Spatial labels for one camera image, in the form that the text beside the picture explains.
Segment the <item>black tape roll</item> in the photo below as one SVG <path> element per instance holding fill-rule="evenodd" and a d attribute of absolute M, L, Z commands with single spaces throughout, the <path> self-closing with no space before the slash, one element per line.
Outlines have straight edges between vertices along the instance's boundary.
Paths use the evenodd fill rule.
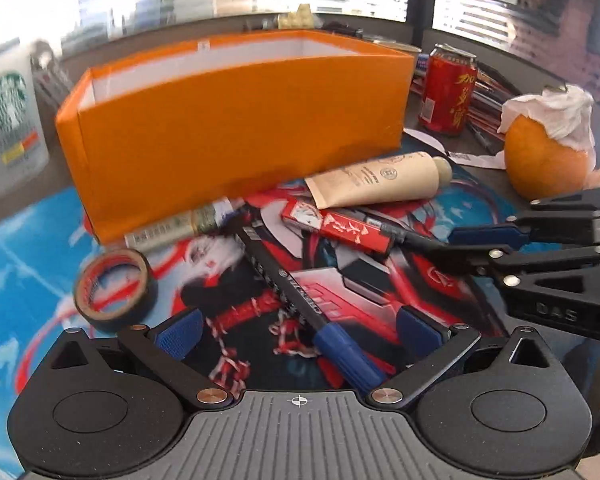
<path fill-rule="evenodd" d="M 94 330 L 108 334 L 142 322 L 157 298 L 158 282 L 147 258 L 129 248 L 97 256 L 73 287 L 76 310 Z"/>

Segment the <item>red black marker pen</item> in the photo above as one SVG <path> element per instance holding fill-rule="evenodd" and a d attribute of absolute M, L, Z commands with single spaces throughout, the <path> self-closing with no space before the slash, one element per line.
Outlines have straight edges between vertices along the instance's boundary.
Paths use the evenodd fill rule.
<path fill-rule="evenodd" d="M 323 209 L 301 200 L 290 200 L 280 213 L 290 226 L 336 240 L 359 250 L 388 255 L 394 246 L 426 254 L 444 249 L 446 244 L 396 223 L 380 220 L 350 209 Z"/>

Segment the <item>beige cream tube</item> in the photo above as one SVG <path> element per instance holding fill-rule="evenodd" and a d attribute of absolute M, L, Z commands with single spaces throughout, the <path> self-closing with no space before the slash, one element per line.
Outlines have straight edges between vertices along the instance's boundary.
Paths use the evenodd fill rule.
<path fill-rule="evenodd" d="M 451 164 L 425 152 L 366 160 L 306 178 L 318 209 L 428 200 L 448 186 Z"/>

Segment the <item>orange fruit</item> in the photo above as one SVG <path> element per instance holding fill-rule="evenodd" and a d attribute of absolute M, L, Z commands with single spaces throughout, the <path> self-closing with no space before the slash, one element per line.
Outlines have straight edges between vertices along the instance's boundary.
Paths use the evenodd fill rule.
<path fill-rule="evenodd" d="M 592 158 L 551 139 L 543 125 L 519 115 L 505 133 L 508 180 L 525 200 L 539 200 L 582 190 Z"/>

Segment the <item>black blue marker pen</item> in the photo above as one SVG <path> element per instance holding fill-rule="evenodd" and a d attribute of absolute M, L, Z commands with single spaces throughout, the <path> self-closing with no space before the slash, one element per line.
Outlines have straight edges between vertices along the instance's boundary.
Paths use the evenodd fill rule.
<path fill-rule="evenodd" d="M 388 379 L 355 340 L 332 322 L 294 277 L 278 263 L 250 224 L 241 218 L 230 220 L 226 232 L 242 244 L 245 257 L 253 269 L 282 300 L 287 310 L 311 327 L 314 346 L 353 388 L 366 396 Z"/>

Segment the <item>white crumpled tissue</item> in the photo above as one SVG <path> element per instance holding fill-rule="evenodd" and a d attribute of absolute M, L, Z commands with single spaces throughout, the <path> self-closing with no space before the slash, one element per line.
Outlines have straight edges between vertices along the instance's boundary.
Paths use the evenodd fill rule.
<path fill-rule="evenodd" d="M 499 133 L 506 133 L 518 117 L 538 122 L 546 135 L 576 151 L 593 154 L 592 130 L 594 99 L 592 94 L 574 84 L 564 90 L 544 89 L 541 94 L 525 94 L 503 104 Z"/>

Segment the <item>colourful printed desk mat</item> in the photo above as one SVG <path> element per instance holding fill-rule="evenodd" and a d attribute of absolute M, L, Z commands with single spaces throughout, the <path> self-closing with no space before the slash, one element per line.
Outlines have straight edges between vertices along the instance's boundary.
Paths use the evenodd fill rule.
<path fill-rule="evenodd" d="M 412 358 L 396 315 L 412 307 L 481 339 L 408 408 L 373 408 L 314 346 L 230 236 L 146 258 L 154 328 L 202 314 L 183 362 L 228 392 L 190 405 L 76 310 L 73 287 L 102 250 L 76 191 L 0 223 L 0 479 L 572 479 L 592 414 L 554 335 L 515 327 L 495 287 L 403 247 L 355 252 L 283 222 L 302 181 L 248 198 L 278 263 L 388 377 Z"/>

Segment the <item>pile of pens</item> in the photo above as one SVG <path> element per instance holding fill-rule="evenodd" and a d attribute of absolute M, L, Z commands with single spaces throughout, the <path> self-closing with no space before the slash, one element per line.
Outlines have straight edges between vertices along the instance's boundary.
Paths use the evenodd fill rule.
<path fill-rule="evenodd" d="M 429 55 L 430 53 L 421 53 L 417 57 L 412 80 L 412 91 L 420 97 L 420 100 L 422 100 Z M 498 132 L 502 107 L 507 100 L 518 94 L 518 90 L 496 70 L 480 63 L 478 58 L 477 65 L 478 76 L 463 131 L 471 132 L 489 153 L 493 153 L 494 147 L 488 137 L 493 136 L 499 141 L 504 139 L 504 136 Z"/>

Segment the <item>red drink can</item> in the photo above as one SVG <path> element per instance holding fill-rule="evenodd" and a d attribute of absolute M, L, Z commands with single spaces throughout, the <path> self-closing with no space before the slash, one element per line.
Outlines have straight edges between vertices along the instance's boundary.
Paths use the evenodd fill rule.
<path fill-rule="evenodd" d="M 428 58 L 419 123 L 429 131 L 458 136 L 465 127 L 477 76 L 474 54 L 436 44 Z"/>

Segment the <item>orange cardboard box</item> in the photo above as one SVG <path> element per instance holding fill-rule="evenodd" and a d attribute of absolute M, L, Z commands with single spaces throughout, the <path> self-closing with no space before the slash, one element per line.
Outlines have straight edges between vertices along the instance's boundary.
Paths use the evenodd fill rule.
<path fill-rule="evenodd" d="M 109 244 L 222 197 L 395 151 L 411 55 L 316 30 L 170 44 L 87 70 L 56 116 Z"/>

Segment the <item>Starbucks plastic cup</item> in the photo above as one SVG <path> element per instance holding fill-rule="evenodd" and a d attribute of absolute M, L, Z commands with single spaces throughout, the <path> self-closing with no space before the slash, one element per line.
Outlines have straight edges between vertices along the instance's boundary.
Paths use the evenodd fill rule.
<path fill-rule="evenodd" d="M 0 56 L 0 197 L 35 178 L 50 159 L 38 101 L 31 55 Z"/>

